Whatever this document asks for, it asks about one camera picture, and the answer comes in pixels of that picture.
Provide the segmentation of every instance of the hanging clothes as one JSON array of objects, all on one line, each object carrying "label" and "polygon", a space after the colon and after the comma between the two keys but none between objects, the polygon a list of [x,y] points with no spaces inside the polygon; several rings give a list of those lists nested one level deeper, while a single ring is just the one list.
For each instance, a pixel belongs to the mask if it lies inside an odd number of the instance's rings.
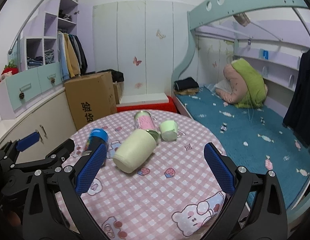
[{"label": "hanging clothes", "polygon": [[73,75],[80,74],[79,63],[78,63],[78,59],[76,57],[75,51],[73,49],[73,46],[72,46],[72,44],[70,42],[68,34],[64,33],[64,37],[65,37],[65,41],[66,41],[66,46],[65,47],[67,47],[66,55],[68,54],[67,66],[68,66],[68,70],[69,70],[70,76],[73,77],[71,72],[73,72]]},{"label": "hanging clothes", "polygon": [[75,39],[75,36],[74,35],[71,35],[71,38],[73,40],[73,43],[75,45],[75,52],[76,52],[76,55],[78,56],[78,61],[79,61],[79,68],[82,69],[82,58],[80,56],[80,51],[79,51],[79,47],[78,47],[78,44],[77,44],[77,41]]},{"label": "hanging clothes", "polygon": [[57,35],[58,39],[58,59],[60,62],[60,71],[61,71],[61,78],[63,81],[69,79],[69,72],[67,68],[67,60],[66,60],[66,52],[65,52],[65,38],[63,33],[58,32]]},{"label": "hanging clothes", "polygon": [[72,47],[74,49],[74,52],[75,52],[75,55],[76,55],[76,58],[77,58],[77,61],[78,61],[78,64],[79,64],[79,68],[80,68],[81,66],[80,66],[80,63],[79,63],[79,54],[78,54],[78,52],[76,50],[76,46],[75,46],[75,43],[74,43],[73,36],[68,34],[68,37],[69,37],[70,43],[72,44]]},{"label": "hanging clothes", "polygon": [[295,92],[283,123],[310,145],[310,49],[301,57]]},{"label": "hanging clothes", "polygon": [[81,57],[81,60],[82,60],[82,68],[80,70],[80,73],[82,75],[84,75],[86,73],[86,71],[87,71],[87,60],[86,60],[86,57],[85,57],[85,53],[84,53],[82,44],[79,41],[79,38],[76,35],[74,35],[74,38],[75,38],[75,40],[77,42],[77,45],[78,45],[78,48],[79,48],[80,57]]}]

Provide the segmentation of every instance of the blue bed sheet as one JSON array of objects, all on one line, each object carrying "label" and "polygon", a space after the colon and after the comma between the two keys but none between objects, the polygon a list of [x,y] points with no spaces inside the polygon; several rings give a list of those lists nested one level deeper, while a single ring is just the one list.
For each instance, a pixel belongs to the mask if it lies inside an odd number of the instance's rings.
[{"label": "blue bed sheet", "polygon": [[[282,126],[280,115],[266,106],[254,111],[236,108],[206,88],[196,96],[177,97],[196,121],[215,134],[237,166],[261,174],[274,170],[286,208],[294,202],[310,174],[310,153],[292,130]],[[250,194],[250,206],[253,198]]]}]

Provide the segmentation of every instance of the blue label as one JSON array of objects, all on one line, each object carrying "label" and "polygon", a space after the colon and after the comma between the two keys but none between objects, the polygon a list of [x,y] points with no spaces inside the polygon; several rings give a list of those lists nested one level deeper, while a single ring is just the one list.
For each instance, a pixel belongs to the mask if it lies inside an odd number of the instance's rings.
[{"label": "blue label", "polygon": [[268,51],[267,50],[263,51],[263,58],[268,59]]}]

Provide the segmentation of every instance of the pink checkered tablecloth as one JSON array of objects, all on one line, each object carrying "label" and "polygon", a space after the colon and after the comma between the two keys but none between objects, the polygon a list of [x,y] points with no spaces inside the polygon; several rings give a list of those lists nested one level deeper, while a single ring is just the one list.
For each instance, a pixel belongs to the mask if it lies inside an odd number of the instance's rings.
[{"label": "pink checkered tablecloth", "polygon": [[[203,150],[208,142],[225,154],[209,129],[183,115],[149,110],[155,126],[165,120],[178,123],[178,138],[161,141],[154,154],[136,172],[126,174],[112,160],[116,148],[134,130],[137,111],[126,111],[96,120],[75,133],[75,151],[63,166],[80,158],[91,130],[109,135],[105,165],[81,198],[110,239],[185,239],[209,229],[224,200],[224,193],[206,163]],[[72,223],[60,193],[60,209]]]}]

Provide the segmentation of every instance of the white wardrobe door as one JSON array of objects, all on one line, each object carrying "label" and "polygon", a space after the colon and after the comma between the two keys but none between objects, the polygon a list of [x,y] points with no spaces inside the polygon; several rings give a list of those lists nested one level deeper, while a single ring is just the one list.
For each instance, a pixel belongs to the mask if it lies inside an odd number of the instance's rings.
[{"label": "white wardrobe door", "polygon": [[220,42],[217,39],[199,37],[198,84],[215,84],[218,80]]},{"label": "white wardrobe door", "polygon": [[[176,68],[184,59],[188,48],[188,23],[187,11],[191,11],[193,5],[173,2],[173,21],[174,21],[174,68]],[[189,67],[181,74],[179,79],[192,77],[197,79],[198,67],[198,51],[195,50],[195,55]]]},{"label": "white wardrobe door", "polygon": [[173,71],[173,3],[146,1],[147,93],[171,95]]},{"label": "white wardrobe door", "polygon": [[93,41],[96,72],[117,70],[117,2],[93,7]]},{"label": "white wardrobe door", "polygon": [[117,26],[118,65],[125,78],[123,95],[146,94],[145,1],[119,2]]}]

